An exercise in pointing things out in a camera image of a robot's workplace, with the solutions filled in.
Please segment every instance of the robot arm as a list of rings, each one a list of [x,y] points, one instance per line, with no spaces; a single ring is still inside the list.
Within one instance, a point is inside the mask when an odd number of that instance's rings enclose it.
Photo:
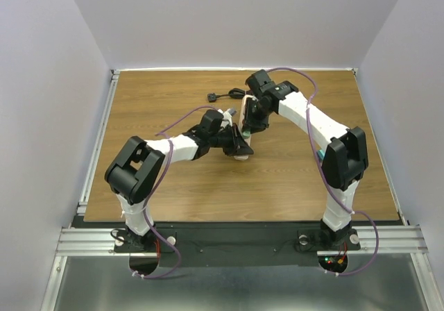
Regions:
[[[146,198],[153,190],[167,156],[171,155],[172,163],[196,160],[210,148],[222,148],[227,156],[253,154],[237,125],[232,123],[234,113],[233,109],[225,112],[207,110],[199,124],[179,136],[156,141],[133,136],[126,142],[108,167],[105,180],[120,201],[133,237],[143,237],[150,230],[144,215],[153,225]]]
[[[292,121],[307,133],[307,100],[288,81],[276,84],[264,71],[251,75],[246,84],[254,97],[246,99],[242,133],[250,134],[268,128],[268,116],[275,112]],[[368,166],[366,135],[359,127],[349,129],[334,121],[315,106],[310,106],[310,122],[314,141],[325,152],[322,171],[333,194],[351,208],[359,180]],[[350,213],[329,194],[322,225],[337,244],[350,228]]]

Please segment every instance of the wooden table surface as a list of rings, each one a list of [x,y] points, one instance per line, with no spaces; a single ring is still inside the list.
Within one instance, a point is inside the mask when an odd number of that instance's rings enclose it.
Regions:
[[[121,208],[105,170],[126,140],[138,135],[146,140],[196,106],[208,104],[207,93],[225,94],[233,87],[246,89],[252,72],[121,72],[101,147],[85,221],[123,221]],[[375,140],[352,72],[309,72],[320,92],[314,104],[349,127],[367,134],[370,166],[355,196],[355,210],[374,219],[397,219]],[[290,72],[275,72],[279,83],[289,80],[308,97],[308,80]],[[240,109],[241,100],[228,97],[213,103],[223,110]],[[205,110],[195,112],[168,134],[178,135],[197,124]],[[254,134],[255,154],[241,162],[221,149],[192,162],[171,165],[150,200],[156,221],[287,221],[317,220],[323,215],[327,192],[311,154],[307,135],[279,115],[270,116],[270,127]]]

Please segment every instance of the purple cable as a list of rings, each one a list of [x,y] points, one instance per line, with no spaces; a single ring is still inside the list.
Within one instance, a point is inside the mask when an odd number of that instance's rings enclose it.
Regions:
[[[315,143],[314,143],[314,139],[313,139],[313,130],[311,129],[311,122],[310,122],[310,105],[311,105],[311,101],[313,100],[313,98],[316,96],[316,94],[318,93],[318,91],[319,91],[319,88],[318,88],[318,85],[316,84],[316,82],[314,81],[314,79],[312,79],[311,77],[310,77],[310,75],[308,75],[308,74],[306,74],[306,73],[304,73],[304,72],[301,72],[301,71],[299,71],[299,70],[297,70],[297,69],[294,69],[294,68],[290,68],[290,67],[276,67],[276,68],[272,68],[272,69],[269,69],[269,70],[267,70],[266,72],[267,73],[271,73],[271,72],[274,72],[275,70],[288,70],[288,71],[290,71],[290,72],[294,72],[294,73],[297,73],[297,74],[300,74],[300,75],[302,75],[302,76],[304,76],[308,81],[310,81],[311,82],[311,84],[314,86],[314,92],[313,92],[313,94],[311,94],[311,96],[308,98],[308,100],[307,100],[307,133],[308,133],[308,138],[309,138],[309,140],[310,140],[310,147],[311,147],[311,151],[312,151],[312,153],[313,153],[313,156],[314,156],[314,161],[316,162],[316,166],[318,167],[318,170],[319,170],[319,174],[321,175],[321,178],[322,178],[322,181],[324,182],[324,186],[325,186],[325,188],[327,188],[327,192],[332,196],[332,198],[333,198],[333,200],[335,200],[336,201],[336,203],[342,208],[342,209],[344,209],[346,212],[348,212],[349,214],[353,214],[353,213],[355,213],[355,214],[361,214],[361,215],[363,215],[363,216],[365,216],[367,219],[368,219],[368,221],[370,222],[370,224],[373,226],[373,228],[375,229],[375,236],[376,236],[376,245],[375,245],[375,252],[373,252],[373,255],[372,255],[372,258],[363,266],[363,267],[361,267],[361,268],[358,268],[358,269],[356,269],[356,270],[354,270],[354,271],[349,271],[348,273],[339,273],[338,275],[339,276],[349,276],[349,275],[353,275],[353,274],[357,274],[357,273],[359,273],[360,271],[363,271],[365,268],[367,268],[368,266],[370,266],[372,263],[373,263],[373,261],[375,261],[375,258],[376,258],[376,255],[377,255],[377,250],[378,250],[378,248],[379,248],[379,234],[378,234],[378,232],[377,232],[377,227],[376,227],[376,224],[375,224],[375,222],[371,219],[371,217],[370,216],[368,216],[367,215],[367,213],[365,213],[365,212],[363,212],[363,211],[361,211],[361,210],[357,210],[357,211],[355,211],[355,212],[353,212],[353,210],[351,209],[351,208],[347,208],[337,197],[336,197],[336,195],[334,195],[334,193],[333,193],[333,191],[332,191],[332,189],[330,188],[330,186],[328,185],[328,182],[327,182],[327,179],[325,179],[325,175],[324,175],[324,173],[323,173],[323,171],[322,171],[322,167],[321,167],[321,163],[319,162],[319,160],[318,159],[316,159],[316,145],[315,145]]]
[[[212,108],[213,110],[217,111],[217,108],[215,108],[214,106],[211,105],[202,105],[202,106],[198,106],[197,108],[189,111],[186,115],[184,115],[183,117],[181,117],[178,121],[173,122],[171,125],[169,125],[168,127],[166,127],[165,129],[162,129],[159,133],[156,134],[162,134],[164,132],[166,132],[167,130],[169,130],[170,128],[173,128],[175,125],[177,125],[178,123],[180,123],[183,119],[185,119],[186,117],[188,117],[191,113],[196,112],[197,110],[200,110],[202,108]]]

